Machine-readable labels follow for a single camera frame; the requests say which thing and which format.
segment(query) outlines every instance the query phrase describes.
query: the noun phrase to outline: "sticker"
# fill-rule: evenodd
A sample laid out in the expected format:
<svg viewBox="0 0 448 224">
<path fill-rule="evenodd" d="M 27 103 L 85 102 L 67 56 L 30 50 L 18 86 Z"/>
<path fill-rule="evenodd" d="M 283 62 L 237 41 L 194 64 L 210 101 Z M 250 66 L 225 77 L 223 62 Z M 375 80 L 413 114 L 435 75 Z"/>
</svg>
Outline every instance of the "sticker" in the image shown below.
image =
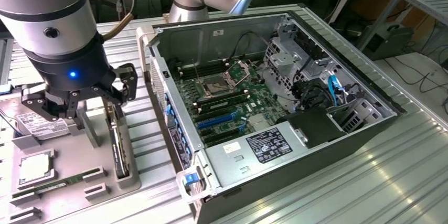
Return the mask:
<svg viewBox="0 0 448 224">
<path fill-rule="evenodd" d="M 221 104 L 214 105 L 214 106 L 210 106 L 210 107 L 211 107 L 211 109 L 214 109 L 214 108 L 218 108 L 218 107 L 223 107 L 223 106 L 226 106 L 227 104 L 230 104 L 230 103 L 229 103 L 229 102 L 225 102 L 225 103 L 221 103 Z"/>
<path fill-rule="evenodd" d="M 67 123 L 62 118 L 54 122 L 49 122 L 35 112 L 18 115 L 18 119 L 26 126 L 30 133 L 37 137 L 69 130 Z"/>
<path fill-rule="evenodd" d="M 225 34 L 225 30 L 217 30 L 214 31 L 214 36 L 221 36 Z"/>
<path fill-rule="evenodd" d="M 239 149 L 242 149 L 239 142 L 227 144 L 227 145 L 223 146 L 223 148 L 225 148 L 225 151 L 226 151 L 227 154 L 230 154 L 231 152 L 235 152 Z"/>
<path fill-rule="evenodd" d="M 267 163 L 293 152 L 278 128 L 270 129 L 247 138 L 247 142 L 261 163 Z"/>
<path fill-rule="evenodd" d="M 246 104 L 246 107 L 247 107 L 247 110 L 249 110 L 250 112 L 253 112 L 253 109 L 251 109 L 250 104 Z"/>
</svg>

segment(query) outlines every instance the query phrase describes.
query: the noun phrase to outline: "motherboard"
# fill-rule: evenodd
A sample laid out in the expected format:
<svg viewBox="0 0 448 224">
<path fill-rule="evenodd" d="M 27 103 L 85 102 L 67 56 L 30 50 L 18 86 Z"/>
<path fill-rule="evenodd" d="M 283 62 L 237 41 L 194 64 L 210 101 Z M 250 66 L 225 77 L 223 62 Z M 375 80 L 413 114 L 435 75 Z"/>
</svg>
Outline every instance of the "motherboard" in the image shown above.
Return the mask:
<svg viewBox="0 0 448 224">
<path fill-rule="evenodd" d="M 207 147 L 266 129 L 287 114 L 265 84 L 262 68 L 231 59 L 179 69 L 175 83 Z"/>
</svg>

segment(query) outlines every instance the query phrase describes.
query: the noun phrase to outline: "circuit board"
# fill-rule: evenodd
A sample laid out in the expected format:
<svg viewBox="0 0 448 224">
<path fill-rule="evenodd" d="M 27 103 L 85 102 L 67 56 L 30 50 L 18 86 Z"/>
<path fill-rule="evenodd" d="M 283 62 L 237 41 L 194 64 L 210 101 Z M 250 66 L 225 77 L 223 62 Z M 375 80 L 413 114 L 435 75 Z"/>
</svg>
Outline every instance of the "circuit board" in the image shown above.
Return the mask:
<svg viewBox="0 0 448 224">
<path fill-rule="evenodd" d="M 215 73 L 210 76 L 202 76 L 190 80 L 177 81 L 186 107 L 207 147 L 257 132 L 261 130 L 261 127 L 274 125 L 278 119 L 287 114 L 285 108 L 275 99 L 274 93 L 270 91 L 265 82 L 261 82 L 262 78 L 257 73 L 257 67 L 249 67 L 250 65 L 247 63 L 243 64 L 247 66 L 246 69 L 242 67 L 243 65 L 239 60 L 233 60 L 230 65 L 235 65 L 235 67 L 231 67 L 227 72 Z M 239 97 L 237 97 L 235 99 L 229 99 L 231 102 L 217 102 L 218 105 L 215 106 L 223 104 L 225 108 L 214 110 L 214 112 L 201 113 L 194 106 L 197 102 L 243 92 L 246 92 L 243 100 L 239 100 Z M 207 117 L 209 114 L 214 115 L 214 113 L 219 113 L 221 115 L 207 120 L 202 120 L 205 116 Z M 229 121 L 211 126 L 205 125 L 205 122 L 207 123 L 226 115 L 231 116 L 233 119 L 229 118 Z M 250 120 L 253 119 L 254 121 L 254 118 L 258 118 L 259 122 L 263 121 L 263 123 L 259 123 L 258 126 L 255 126 Z M 235 134 L 222 137 L 222 133 L 226 135 L 226 133 L 231 131 L 234 131 Z"/>
</svg>

